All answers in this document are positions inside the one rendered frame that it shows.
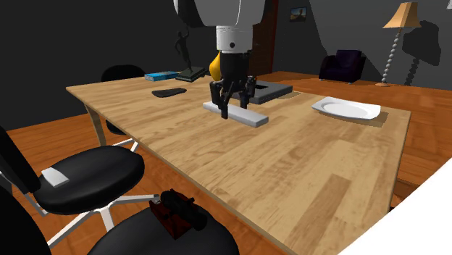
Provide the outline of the floor lamp with beige shade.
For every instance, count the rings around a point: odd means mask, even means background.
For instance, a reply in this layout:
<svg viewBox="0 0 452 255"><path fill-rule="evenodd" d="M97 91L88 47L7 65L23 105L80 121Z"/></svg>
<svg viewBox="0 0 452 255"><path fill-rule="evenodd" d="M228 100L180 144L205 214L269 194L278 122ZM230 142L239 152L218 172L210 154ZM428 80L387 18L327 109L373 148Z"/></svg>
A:
<svg viewBox="0 0 452 255"><path fill-rule="evenodd" d="M388 87L387 76L393 62L394 54L398 46L399 37L402 34L404 28L420 28L420 21L418 18L418 3L417 2L403 2L400 3L395 14L391 19L382 27L383 29L397 28L398 32L393 39L390 54L385 65L385 69L382 74L382 79L376 86Z"/></svg>

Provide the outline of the grey square tray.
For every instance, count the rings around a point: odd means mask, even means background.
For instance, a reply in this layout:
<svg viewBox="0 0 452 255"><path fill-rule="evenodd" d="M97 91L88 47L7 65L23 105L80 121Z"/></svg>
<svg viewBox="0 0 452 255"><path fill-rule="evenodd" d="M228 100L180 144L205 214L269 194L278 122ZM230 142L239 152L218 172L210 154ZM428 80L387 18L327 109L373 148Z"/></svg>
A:
<svg viewBox="0 0 452 255"><path fill-rule="evenodd" d="M254 97L249 99L252 104L264 104L273 99L289 94L293 91L293 86L279 83L271 83L257 80Z"/></svg>

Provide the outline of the yellow rounded object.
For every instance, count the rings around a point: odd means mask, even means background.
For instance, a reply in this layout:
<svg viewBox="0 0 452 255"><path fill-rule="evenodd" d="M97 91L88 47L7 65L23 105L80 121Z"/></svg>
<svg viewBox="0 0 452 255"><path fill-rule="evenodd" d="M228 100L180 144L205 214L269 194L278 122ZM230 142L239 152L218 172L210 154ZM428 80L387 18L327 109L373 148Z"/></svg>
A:
<svg viewBox="0 0 452 255"><path fill-rule="evenodd" d="M216 57L212 60L209 65L209 72L214 81L220 81L222 79L221 67L220 67L220 55L219 51Z"/></svg>

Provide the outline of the wooden table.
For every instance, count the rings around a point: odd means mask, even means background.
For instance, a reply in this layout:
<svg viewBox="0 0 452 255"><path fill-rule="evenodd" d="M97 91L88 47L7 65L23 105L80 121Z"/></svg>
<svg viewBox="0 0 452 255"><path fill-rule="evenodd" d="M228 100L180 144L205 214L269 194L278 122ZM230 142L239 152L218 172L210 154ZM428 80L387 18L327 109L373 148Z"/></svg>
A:
<svg viewBox="0 0 452 255"><path fill-rule="evenodd" d="M251 105L269 122L249 127L203 108L210 80L68 91L290 254L338 254L388 213L410 112L346 120L312 109L318 95L297 93ZM152 94L170 88L187 91Z"/></svg>

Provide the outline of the wall picture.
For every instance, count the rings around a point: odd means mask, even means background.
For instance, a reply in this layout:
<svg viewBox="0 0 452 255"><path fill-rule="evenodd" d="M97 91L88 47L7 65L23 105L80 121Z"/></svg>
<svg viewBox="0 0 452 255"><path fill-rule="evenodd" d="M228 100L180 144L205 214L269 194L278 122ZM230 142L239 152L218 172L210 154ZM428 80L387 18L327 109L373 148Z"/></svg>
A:
<svg viewBox="0 0 452 255"><path fill-rule="evenodd" d="M295 7L290 9L290 22L305 22L307 7Z"/></svg>

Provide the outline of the dark red and black object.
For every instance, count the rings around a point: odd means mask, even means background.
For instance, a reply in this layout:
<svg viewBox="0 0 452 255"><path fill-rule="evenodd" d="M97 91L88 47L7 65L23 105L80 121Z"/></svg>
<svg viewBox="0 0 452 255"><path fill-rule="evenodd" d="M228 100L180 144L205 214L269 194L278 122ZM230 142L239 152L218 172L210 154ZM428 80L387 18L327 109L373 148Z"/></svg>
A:
<svg viewBox="0 0 452 255"><path fill-rule="evenodd" d="M149 201L149 206L164 229L175 240L189 230L203 230L207 225L207 216L198 211L194 198L170 189L162 192L158 199Z"/></svg>

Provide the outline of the white rectangular bar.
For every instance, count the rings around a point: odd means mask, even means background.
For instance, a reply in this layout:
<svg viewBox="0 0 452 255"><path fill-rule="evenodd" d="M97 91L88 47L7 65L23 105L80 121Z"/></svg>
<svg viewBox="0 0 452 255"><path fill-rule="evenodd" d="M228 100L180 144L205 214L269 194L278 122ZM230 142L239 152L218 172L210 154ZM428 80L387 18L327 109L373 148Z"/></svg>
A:
<svg viewBox="0 0 452 255"><path fill-rule="evenodd" d="M221 115L221 110L212 101L204 102L203 108ZM269 122L269 117L248 109L241 108L232 104L227 105L228 118L248 125L253 128L258 128Z"/></svg>

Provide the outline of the black flat remote control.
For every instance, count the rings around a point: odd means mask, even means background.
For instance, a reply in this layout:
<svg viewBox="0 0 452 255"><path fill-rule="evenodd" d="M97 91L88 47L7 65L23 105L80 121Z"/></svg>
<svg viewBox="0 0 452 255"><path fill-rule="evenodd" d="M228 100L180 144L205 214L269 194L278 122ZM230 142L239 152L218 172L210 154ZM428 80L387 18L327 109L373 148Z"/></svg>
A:
<svg viewBox="0 0 452 255"><path fill-rule="evenodd" d="M167 97L185 93L186 91L187 90L185 88L170 88L170 89L164 89L164 90L155 90L155 91L152 91L152 94L158 98L167 98Z"/></svg>

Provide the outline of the dark figure statue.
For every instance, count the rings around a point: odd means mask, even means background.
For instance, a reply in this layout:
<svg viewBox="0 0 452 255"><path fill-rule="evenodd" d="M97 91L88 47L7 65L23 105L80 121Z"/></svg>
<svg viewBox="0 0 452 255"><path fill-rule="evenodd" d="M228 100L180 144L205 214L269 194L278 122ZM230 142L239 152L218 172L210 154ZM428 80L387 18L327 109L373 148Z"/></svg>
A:
<svg viewBox="0 0 452 255"><path fill-rule="evenodd" d="M191 58L189 55L188 47L187 47L187 39L189 33L186 35L182 35L180 31L177 31L177 40L175 42L175 50L177 53L183 58L183 61L187 64L187 68L180 72L176 80L182 80L186 82L193 82L198 78L202 78L206 75L207 69L204 67L194 67L191 63Z"/></svg>

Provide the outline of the blue book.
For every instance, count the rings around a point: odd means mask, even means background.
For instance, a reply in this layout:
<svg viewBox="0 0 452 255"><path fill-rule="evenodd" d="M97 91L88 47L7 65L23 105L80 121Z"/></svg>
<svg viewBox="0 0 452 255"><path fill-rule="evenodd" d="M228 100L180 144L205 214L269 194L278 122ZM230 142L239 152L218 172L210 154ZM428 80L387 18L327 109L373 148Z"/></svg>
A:
<svg viewBox="0 0 452 255"><path fill-rule="evenodd" d="M156 82L156 81L160 81L160 80L174 79L178 75L179 75L179 72L174 72L174 71L154 72L154 73L145 74L144 78L146 80Z"/></svg>

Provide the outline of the white plate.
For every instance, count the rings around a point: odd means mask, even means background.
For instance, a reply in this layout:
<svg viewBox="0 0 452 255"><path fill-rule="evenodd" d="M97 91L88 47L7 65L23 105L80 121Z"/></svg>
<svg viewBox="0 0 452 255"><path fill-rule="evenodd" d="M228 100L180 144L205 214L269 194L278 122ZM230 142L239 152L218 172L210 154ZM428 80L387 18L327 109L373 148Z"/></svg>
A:
<svg viewBox="0 0 452 255"><path fill-rule="evenodd" d="M381 112L380 105L348 101L330 96L317 101L311 107L325 114L359 120L372 120Z"/></svg>

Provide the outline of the brown door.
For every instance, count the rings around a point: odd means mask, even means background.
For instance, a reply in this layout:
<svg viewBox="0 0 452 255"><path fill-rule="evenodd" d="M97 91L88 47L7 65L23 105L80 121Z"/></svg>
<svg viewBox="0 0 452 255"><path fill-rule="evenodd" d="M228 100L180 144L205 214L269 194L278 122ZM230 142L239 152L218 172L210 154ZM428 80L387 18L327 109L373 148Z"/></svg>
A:
<svg viewBox="0 0 452 255"><path fill-rule="evenodd" d="M253 26L249 75L258 76L272 72L278 4L279 0L266 0L262 20Z"/></svg>

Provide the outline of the black office chair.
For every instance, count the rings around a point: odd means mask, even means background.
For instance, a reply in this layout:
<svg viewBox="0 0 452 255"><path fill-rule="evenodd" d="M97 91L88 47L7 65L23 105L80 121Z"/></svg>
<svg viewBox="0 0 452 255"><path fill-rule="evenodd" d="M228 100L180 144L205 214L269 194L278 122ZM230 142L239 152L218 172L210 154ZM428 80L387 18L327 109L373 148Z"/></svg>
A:
<svg viewBox="0 0 452 255"><path fill-rule="evenodd" d="M131 64L121 64L107 68L101 75L101 82L139 78L143 77L144 75L145 72L140 67ZM106 121L106 127L109 132L115 135L125 135L124 132L122 132L118 127L114 126L108 120ZM116 143L115 146L124 146L129 143L132 144L130 150L132 152L136 152L138 148L138 142L134 141L132 138Z"/></svg>
<svg viewBox="0 0 452 255"><path fill-rule="evenodd" d="M174 239L149 208L106 233L87 255L240 255L229 230L204 208L206 227ZM20 203L0 187L0 255L52 255L43 233Z"/></svg>
<svg viewBox="0 0 452 255"><path fill-rule="evenodd" d="M114 227L111 206L158 201L158 194L126 194L140 182L144 170L143 157L117 143L74 154L37 175L0 126L0 175L25 195L39 214L75 216L47 242L50 248L92 214L99 213L106 230L111 230Z"/></svg>

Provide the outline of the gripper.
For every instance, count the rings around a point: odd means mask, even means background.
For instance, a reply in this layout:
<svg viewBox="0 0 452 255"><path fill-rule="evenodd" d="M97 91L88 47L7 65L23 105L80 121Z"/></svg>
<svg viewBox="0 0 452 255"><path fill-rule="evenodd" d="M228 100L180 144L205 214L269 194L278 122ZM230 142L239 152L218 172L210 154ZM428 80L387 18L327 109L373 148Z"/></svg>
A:
<svg viewBox="0 0 452 255"><path fill-rule="evenodd" d="M239 92L240 107L246 109L250 98L254 97L256 88L256 78L253 75L248 76L249 58L251 51L246 53L228 54L219 53L220 72L222 80L209 84L212 102L218 106L223 119L228 118L228 103L232 96L232 81L242 82L239 89L233 89L233 92Z"/></svg>

